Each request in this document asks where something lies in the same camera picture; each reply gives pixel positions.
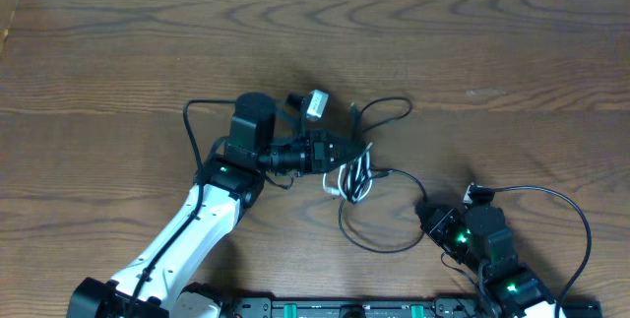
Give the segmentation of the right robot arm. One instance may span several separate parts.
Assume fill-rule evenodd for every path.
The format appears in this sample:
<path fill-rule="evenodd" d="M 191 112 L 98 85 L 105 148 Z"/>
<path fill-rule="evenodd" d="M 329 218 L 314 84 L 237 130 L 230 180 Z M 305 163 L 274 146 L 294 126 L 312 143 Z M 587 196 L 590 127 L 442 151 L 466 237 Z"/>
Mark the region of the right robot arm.
<path fill-rule="evenodd" d="M 563 317 L 559 301 L 542 279 L 520 261 L 502 209 L 469 203 L 462 211 L 447 204 L 420 203 L 421 229 L 445 256 L 476 278 L 478 303 L 488 317 Z"/>

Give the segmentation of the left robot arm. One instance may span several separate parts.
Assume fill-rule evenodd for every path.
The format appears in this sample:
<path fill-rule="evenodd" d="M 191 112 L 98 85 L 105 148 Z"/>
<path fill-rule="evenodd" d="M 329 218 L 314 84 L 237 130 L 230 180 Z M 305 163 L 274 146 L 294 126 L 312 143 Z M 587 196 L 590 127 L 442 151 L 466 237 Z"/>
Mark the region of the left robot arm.
<path fill-rule="evenodd" d="M 192 275 L 253 206 L 270 174 L 325 174 L 360 156 L 361 142 L 307 127 L 322 117 L 328 99 L 318 90 L 289 95 L 285 103 L 295 116 L 262 93 L 233 100 L 228 135 L 205 158 L 193 151 L 197 172 L 178 213 L 108 282 L 84 279 L 71 295 L 68 316 L 173 316 Z"/>

